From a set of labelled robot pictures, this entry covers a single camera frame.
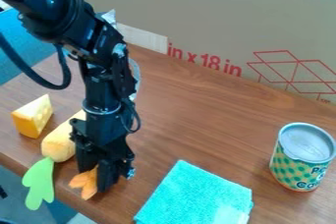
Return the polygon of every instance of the can label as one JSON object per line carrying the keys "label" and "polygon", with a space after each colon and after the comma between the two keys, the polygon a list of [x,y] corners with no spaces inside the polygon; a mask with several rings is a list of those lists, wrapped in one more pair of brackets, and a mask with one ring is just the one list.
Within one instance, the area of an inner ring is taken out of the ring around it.
{"label": "can label", "polygon": [[329,162],[314,164],[295,160],[284,153],[280,142],[276,143],[269,168],[274,178],[284,187],[308,192],[314,190],[323,179]]}

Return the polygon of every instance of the metal can rim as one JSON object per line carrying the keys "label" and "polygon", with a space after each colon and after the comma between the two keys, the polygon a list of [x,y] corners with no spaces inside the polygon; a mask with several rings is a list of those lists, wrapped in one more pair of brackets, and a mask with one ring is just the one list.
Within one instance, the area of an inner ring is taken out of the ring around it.
{"label": "metal can rim", "polygon": [[294,154],[291,152],[291,150],[289,150],[288,148],[286,148],[285,144],[283,144],[282,142],[282,135],[283,133],[288,129],[288,128],[291,128],[291,127],[295,127],[295,126],[306,126],[306,127],[312,127],[314,128],[315,130],[317,131],[320,131],[321,133],[323,133],[327,139],[329,140],[329,142],[331,143],[332,147],[333,147],[333,151],[332,151],[332,154],[328,157],[328,158],[325,158],[325,159],[322,159],[322,160],[317,160],[317,161],[314,161],[314,160],[307,160],[307,159],[302,159],[300,157],[297,157],[296,159],[297,160],[301,160],[301,161],[304,161],[305,163],[310,163],[310,164],[321,164],[321,163],[326,163],[326,162],[329,162],[331,161],[332,159],[334,159],[334,157],[336,156],[336,142],[334,140],[334,138],[332,138],[332,136],[330,134],[328,134],[325,130],[323,130],[322,128],[319,128],[318,126],[316,125],[313,125],[313,124],[309,124],[309,123],[303,123],[303,122],[295,122],[295,123],[290,123],[290,124],[287,124],[285,125],[284,127],[281,128],[281,130],[279,131],[279,134],[278,134],[278,139],[281,143],[281,146],[284,148],[285,152],[287,153],[291,153],[293,156]]}

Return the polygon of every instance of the box diagram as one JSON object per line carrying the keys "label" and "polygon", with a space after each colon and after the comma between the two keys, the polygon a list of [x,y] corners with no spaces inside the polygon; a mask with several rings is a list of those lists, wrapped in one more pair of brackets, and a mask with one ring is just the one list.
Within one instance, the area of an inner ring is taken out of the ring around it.
{"label": "box diagram", "polygon": [[258,51],[253,54],[257,61],[247,64],[258,74],[259,83],[271,83],[325,102],[329,100],[321,95],[330,99],[330,95],[336,94],[336,73],[318,59],[298,59],[289,50]]}

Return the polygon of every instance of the screw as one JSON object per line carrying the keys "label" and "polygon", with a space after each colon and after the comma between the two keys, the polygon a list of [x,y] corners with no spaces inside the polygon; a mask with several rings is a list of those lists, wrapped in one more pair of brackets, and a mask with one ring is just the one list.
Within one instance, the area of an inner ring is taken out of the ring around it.
{"label": "screw", "polygon": [[48,7],[52,8],[55,5],[56,0],[46,0],[46,2],[47,2]]}

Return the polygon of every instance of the can lid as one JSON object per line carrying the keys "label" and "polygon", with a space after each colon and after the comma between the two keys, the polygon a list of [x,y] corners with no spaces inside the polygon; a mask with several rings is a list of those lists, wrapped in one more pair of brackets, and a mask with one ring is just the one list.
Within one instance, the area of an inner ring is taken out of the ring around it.
{"label": "can lid", "polygon": [[311,163],[324,163],[335,156],[334,139],[317,126],[306,123],[293,123],[279,133],[284,152],[293,159]]}

